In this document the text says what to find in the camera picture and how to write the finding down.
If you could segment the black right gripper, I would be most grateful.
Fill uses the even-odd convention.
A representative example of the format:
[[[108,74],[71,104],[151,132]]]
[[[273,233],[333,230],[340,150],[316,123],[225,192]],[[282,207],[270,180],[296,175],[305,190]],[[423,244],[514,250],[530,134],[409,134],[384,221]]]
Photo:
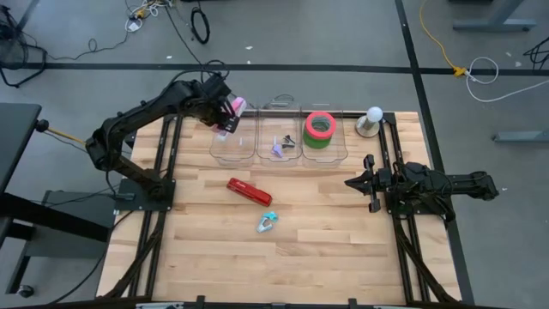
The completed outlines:
[[[391,171],[387,167],[374,171],[374,165],[374,156],[368,154],[364,158],[365,171],[361,175],[345,181],[347,186],[370,196],[369,211],[371,213],[377,213],[381,209],[377,193],[387,191],[392,185]]]

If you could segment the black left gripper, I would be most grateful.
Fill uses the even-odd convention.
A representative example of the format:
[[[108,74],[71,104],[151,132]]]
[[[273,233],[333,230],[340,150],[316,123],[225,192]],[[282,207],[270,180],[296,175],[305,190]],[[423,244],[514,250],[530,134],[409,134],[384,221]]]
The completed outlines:
[[[236,98],[227,98],[232,90],[221,75],[211,75],[198,86],[198,106],[196,117],[204,124],[215,124],[214,131],[235,131],[240,117]]]

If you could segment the green tape roll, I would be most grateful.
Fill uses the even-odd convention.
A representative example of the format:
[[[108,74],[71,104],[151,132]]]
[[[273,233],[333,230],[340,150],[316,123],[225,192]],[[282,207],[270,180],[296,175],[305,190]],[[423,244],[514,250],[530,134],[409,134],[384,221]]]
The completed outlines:
[[[326,131],[316,130],[312,127],[305,127],[303,133],[304,144],[310,148],[322,149],[329,146],[335,130]]]

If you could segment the red stapler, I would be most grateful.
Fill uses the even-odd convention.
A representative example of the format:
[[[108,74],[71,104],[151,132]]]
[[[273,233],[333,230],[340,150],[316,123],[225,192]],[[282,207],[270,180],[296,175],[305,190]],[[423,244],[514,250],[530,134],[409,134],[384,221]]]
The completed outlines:
[[[226,188],[264,207],[269,207],[273,200],[272,196],[267,192],[259,190],[255,186],[239,179],[231,178]]]

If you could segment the red tape roll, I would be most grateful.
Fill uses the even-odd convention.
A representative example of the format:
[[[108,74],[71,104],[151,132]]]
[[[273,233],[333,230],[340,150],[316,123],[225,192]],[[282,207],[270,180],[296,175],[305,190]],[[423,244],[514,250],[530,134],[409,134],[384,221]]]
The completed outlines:
[[[335,118],[328,112],[312,112],[305,120],[305,131],[314,140],[330,139],[335,129]]]

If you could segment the clear plastic bin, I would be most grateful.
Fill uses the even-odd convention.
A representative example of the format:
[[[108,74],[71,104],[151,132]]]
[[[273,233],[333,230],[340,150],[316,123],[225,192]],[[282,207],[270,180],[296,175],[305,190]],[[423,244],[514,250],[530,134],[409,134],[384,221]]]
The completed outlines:
[[[256,154],[266,167],[295,167],[302,155],[302,109],[290,100],[272,100],[258,113]],[[274,144],[282,143],[285,135],[296,142],[295,148],[282,149],[284,156],[271,154]]]
[[[238,128],[226,138],[218,140],[214,133],[209,153],[222,166],[247,167],[253,164],[256,152],[257,112],[247,103],[240,116]]]
[[[328,112],[336,122],[335,133],[332,136],[331,143],[328,147],[322,149],[310,148],[304,144],[303,133],[305,128],[305,120],[312,112]],[[332,110],[330,105],[327,105],[320,110],[303,110],[302,111],[302,162],[305,167],[309,168],[332,168],[338,167],[348,156],[347,146],[345,142],[345,131],[343,124],[343,112],[341,110]]]

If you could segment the white bulb on brass base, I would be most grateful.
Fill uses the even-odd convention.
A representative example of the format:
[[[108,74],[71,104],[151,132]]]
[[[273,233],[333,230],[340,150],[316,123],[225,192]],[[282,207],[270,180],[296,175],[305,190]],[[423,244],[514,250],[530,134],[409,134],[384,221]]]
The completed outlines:
[[[383,110],[378,106],[370,107],[366,115],[361,116],[355,130],[362,137],[374,137],[380,130],[380,122],[383,119]]]

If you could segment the grey table foot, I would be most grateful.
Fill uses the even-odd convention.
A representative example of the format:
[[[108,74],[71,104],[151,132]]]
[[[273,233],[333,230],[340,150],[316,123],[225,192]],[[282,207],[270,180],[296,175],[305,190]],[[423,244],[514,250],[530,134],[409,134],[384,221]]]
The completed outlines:
[[[494,142],[549,142],[549,130],[499,131]]]

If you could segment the grey table leg base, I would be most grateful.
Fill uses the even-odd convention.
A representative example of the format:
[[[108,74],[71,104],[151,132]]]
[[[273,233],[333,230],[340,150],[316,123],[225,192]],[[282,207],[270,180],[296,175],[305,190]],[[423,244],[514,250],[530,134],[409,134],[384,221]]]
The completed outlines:
[[[529,32],[537,26],[534,19],[513,19],[510,16],[524,0],[499,0],[503,2],[495,11],[484,19],[454,20],[453,29],[456,31],[510,33]]]

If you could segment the black desk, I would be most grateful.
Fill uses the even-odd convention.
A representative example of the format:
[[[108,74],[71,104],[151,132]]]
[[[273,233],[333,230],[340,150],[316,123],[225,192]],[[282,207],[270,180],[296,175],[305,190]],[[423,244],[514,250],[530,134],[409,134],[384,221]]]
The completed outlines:
[[[35,131],[40,111],[41,106],[36,104],[0,103],[0,249],[7,238],[32,240],[37,226],[106,242],[112,232],[109,227],[61,212],[56,207],[110,202],[112,198],[107,194],[96,192],[46,207],[5,192]]]

